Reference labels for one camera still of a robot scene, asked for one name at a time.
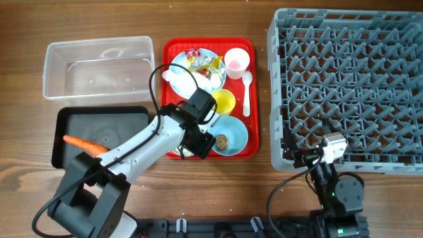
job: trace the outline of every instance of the wood surface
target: wood surface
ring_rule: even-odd
[[[422,11],[423,1],[99,1],[3,0],[0,3],[0,237],[35,237],[34,214],[64,174],[51,166],[56,116],[61,105],[42,96],[47,45],[52,42],[150,36],[156,65],[166,41],[180,36],[244,36],[256,48],[260,149],[245,160],[158,160],[131,187],[125,209],[137,218],[251,218],[265,216],[270,191],[291,173],[270,164],[270,76],[266,29],[279,8]],[[151,104],[143,103],[150,111]],[[372,237],[421,237],[422,177],[361,174],[364,215]],[[318,209],[301,179],[283,187],[272,203],[275,216],[306,216]],[[42,231],[65,234],[47,216]]]

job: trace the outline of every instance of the pink cup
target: pink cup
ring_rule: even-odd
[[[249,54],[241,48],[233,48],[226,52],[225,61],[226,74],[231,79],[240,79],[250,64]]]

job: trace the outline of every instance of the red tray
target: red tray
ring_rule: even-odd
[[[226,78],[223,86],[224,89],[231,91],[237,103],[230,116],[240,119],[247,127],[249,132],[249,141],[247,146],[237,155],[222,156],[213,150],[210,151],[207,159],[246,159],[257,152],[260,138],[258,131],[258,109],[257,109],[257,86],[256,86],[256,58],[254,54],[254,46],[245,38],[174,38],[165,44],[163,49],[163,63],[171,63],[172,60],[182,51],[189,48],[205,48],[215,52],[219,56],[224,56],[225,53],[232,48],[241,48],[246,50],[250,55],[250,65],[247,70],[252,73],[252,83],[250,86],[250,103],[251,114],[249,117],[243,116],[243,101],[244,101],[244,85],[239,80]],[[168,103],[177,103],[184,100],[178,96],[163,78],[161,81],[161,105]],[[180,159],[180,156],[174,153],[167,153],[167,157],[172,159]],[[198,157],[187,157],[187,159],[198,159]]]

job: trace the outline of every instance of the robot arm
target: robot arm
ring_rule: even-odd
[[[129,152],[138,145],[140,141],[146,140],[151,133],[153,133],[157,125],[157,117],[158,116],[156,116],[152,123],[150,123],[150,125],[148,125],[148,127],[146,127],[142,132],[138,133],[127,142],[98,156],[98,158],[102,159],[100,164],[102,166],[106,166],[107,164],[113,162],[116,158],[119,158]],[[182,144],[186,130],[180,127],[180,123],[173,120],[170,116],[160,117],[161,124],[157,135],[143,147],[127,156],[121,163],[109,168],[108,170],[111,173],[114,173],[115,175],[126,175],[126,180],[133,184],[146,169],[156,162],[156,160]],[[210,111],[206,118],[211,118],[211,120],[205,125],[198,126],[200,132],[202,134],[206,133],[210,126],[214,126],[219,117],[219,114],[215,113],[213,115],[213,111]]]
[[[322,208],[310,213],[315,224],[315,236],[364,237],[366,231],[360,229],[358,216],[358,213],[363,211],[364,181],[354,173],[336,172],[333,161],[344,156],[347,141],[340,132],[329,128],[326,120],[323,124],[327,134],[323,136],[318,147],[308,150],[298,149],[287,128],[287,144],[291,151],[287,151],[284,156],[290,156],[295,160],[295,168],[314,167],[309,173]]]
[[[213,106],[215,99],[197,89],[180,106],[162,106],[146,129],[116,149],[97,158],[79,154],[68,166],[56,195],[95,173],[98,176],[85,184],[103,187],[102,194],[97,198],[80,184],[49,206],[48,215],[76,237],[131,237],[137,222],[124,213],[130,185],[156,160],[178,146],[204,159],[216,141],[207,132],[220,117]],[[116,160],[119,163],[108,167]]]

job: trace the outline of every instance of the orange carrot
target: orange carrot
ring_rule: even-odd
[[[91,141],[87,141],[85,139],[76,138],[74,136],[64,135],[63,140],[67,143],[70,143],[71,145],[85,150],[94,157],[97,157],[102,153],[106,153],[107,151],[109,151],[109,148],[105,146],[99,145]]]

